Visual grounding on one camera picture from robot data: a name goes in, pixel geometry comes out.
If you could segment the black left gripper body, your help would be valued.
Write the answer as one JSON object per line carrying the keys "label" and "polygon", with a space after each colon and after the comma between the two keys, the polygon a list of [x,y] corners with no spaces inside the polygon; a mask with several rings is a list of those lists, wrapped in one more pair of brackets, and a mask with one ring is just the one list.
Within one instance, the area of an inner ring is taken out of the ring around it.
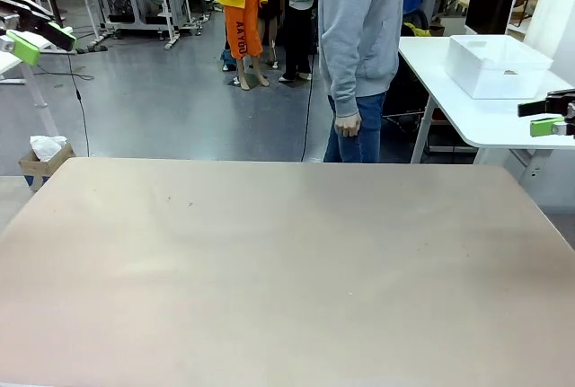
{"label": "black left gripper body", "polygon": [[1,0],[1,32],[36,31],[50,22],[50,12],[32,0]]}

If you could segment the person's right hand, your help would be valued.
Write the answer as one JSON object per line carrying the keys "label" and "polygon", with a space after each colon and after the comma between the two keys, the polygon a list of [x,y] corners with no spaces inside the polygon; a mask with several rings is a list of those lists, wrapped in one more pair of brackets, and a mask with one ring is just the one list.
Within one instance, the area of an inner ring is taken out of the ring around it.
{"label": "person's right hand", "polygon": [[358,112],[347,117],[336,117],[334,120],[334,128],[342,137],[357,136],[360,127],[361,116]]}

